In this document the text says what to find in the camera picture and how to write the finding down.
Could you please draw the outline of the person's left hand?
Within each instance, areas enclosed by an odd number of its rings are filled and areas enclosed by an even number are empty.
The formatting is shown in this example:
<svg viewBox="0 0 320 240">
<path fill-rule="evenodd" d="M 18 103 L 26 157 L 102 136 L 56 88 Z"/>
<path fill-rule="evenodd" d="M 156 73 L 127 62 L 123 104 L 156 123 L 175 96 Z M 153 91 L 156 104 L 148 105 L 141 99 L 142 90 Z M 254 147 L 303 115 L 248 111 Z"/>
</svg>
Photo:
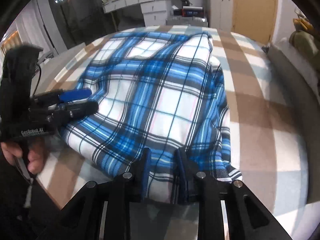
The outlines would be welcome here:
<svg viewBox="0 0 320 240">
<path fill-rule="evenodd" d="M 29 152 L 27 159 L 29 164 L 28 171 L 34 175 L 40 173 L 46 163 L 48 150 L 43 138 L 36 138 L 28 146 Z M 16 142 L 1 142 L 3 155 L 10 165 L 15 165 L 15 159 L 22 158 L 23 151 Z"/>
</svg>

